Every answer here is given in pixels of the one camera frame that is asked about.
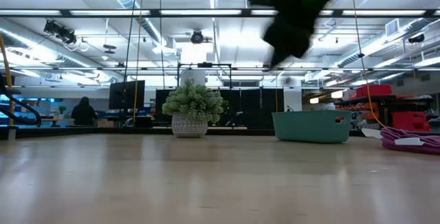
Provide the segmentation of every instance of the security camera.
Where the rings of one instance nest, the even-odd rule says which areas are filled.
[[[195,30],[191,35],[191,43],[193,44],[200,44],[203,43],[204,36],[201,33],[201,30]]]

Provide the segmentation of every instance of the teal basket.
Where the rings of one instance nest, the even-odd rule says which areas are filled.
[[[272,117],[280,140],[341,143],[349,138],[350,111],[288,111]]]

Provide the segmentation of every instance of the white paper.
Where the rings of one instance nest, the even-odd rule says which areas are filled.
[[[363,128],[362,129],[363,134],[366,137],[370,137],[370,138],[377,138],[377,139],[381,139],[382,136],[380,135],[380,131],[379,130],[375,130],[372,128]]]
[[[424,144],[418,137],[401,138],[394,140],[396,145],[421,146]]]

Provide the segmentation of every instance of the orange pole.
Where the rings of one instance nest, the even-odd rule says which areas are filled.
[[[12,78],[11,71],[9,69],[8,58],[6,57],[6,48],[5,43],[3,42],[3,37],[0,34],[0,48],[1,53],[3,54],[3,61],[5,63],[5,71],[6,71],[6,82],[8,83],[8,87],[12,87]],[[9,112],[14,113],[15,103],[13,101],[9,101]],[[9,119],[9,125],[14,125],[14,120],[12,118]]]

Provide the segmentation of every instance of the monitor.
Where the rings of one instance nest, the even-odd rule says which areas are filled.
[[[122,97],[124,83],[118,82],[110,85],[109,109],[134,109],[136,81],[125,83],[126,102]],[[144,107],[145,80],[137,82],[136,108]]]

